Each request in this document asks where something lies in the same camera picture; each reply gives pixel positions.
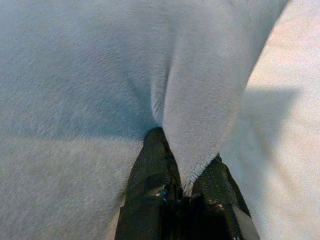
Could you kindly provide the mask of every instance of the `plush fabric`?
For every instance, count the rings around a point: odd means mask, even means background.
[[[189,193],[285,4],[1,1],[0,239],[104,239],[156,126]]]

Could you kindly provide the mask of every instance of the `fuzzy texture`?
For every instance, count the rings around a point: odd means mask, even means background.
[[[146,132],[189,192],[285,0],[2,0],[0,239],[104,239]]]

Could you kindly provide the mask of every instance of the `white fabric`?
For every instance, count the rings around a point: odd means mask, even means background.
[[[284,10],[221,151],[262,240],[320,239],[320,1]]]
[[[208,2],[0,3],[0,239],[104,239],[157,125],[192,185],[285,3]],[[290,4],[221,151],[262,239],[319,235],[318,22]]]

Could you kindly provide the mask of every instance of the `white surface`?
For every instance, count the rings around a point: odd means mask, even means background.
[[[320,1],[288,4],[221,156],[262,240],[320,239]]]

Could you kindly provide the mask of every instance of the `white fur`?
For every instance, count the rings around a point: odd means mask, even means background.
[[[0,239],[104,239],[146,132],[185,191],[285,0],[0,3]]]

